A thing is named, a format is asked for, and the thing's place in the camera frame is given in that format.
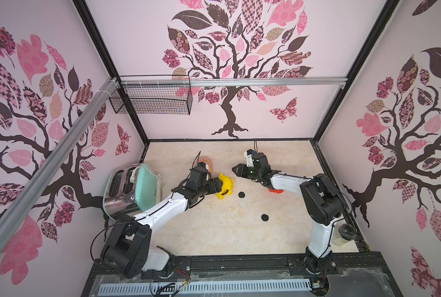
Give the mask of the yellow piggy bank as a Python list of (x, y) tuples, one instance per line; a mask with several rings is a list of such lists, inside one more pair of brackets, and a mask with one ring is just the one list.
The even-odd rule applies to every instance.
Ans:
[(222, 181), (222, 190), (216, 195), (219, 199), (224, 199), (225, 196), (229, 196), (233, 193), (234, 180), (222, 173), (219, 174), (219, 179)]

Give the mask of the pink piggy bank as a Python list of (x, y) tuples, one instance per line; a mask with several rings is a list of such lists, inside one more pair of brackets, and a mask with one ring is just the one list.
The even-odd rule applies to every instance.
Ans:
[(206, 169), (210, 172), (210, 174), (213, 174), (214, 172), (214, 165), (210, 158), (206, 156), (201, 156), (199, 158), (199, 163), (204, 163), (206, 165)]

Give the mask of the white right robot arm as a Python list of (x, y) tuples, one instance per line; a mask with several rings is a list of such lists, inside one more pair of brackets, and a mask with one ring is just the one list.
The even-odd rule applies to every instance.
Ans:
[(308, 215), (313, 220), (312, 237), (305, 250), (304, 266), (318, 275), (331, 257), (334, 225), (346, 209), (346, 201), (327, 175), (301, 177), (272, 170), (265, 154), (248, 150), (246, 164), (232, 171), (239, 178), (250, 179), (271, 190), (288, 191), (303, 197)]

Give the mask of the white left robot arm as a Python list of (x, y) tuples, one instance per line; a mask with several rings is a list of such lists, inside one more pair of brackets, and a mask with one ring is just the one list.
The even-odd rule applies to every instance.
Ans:
[(175, 255), (161, 246), (151, 244), (151, 238), (167, 222), (192, 209), (202, 198), (220, 194), (224, 182), (213, 177), (204, 163), (190, 169), (188, 176), (173, 188), (166, 199), (136, 215), (115, 215), (115, 223), (100, 253), (98, 264), (133, 278), (152, 271), (168, 278), (175, 269)]

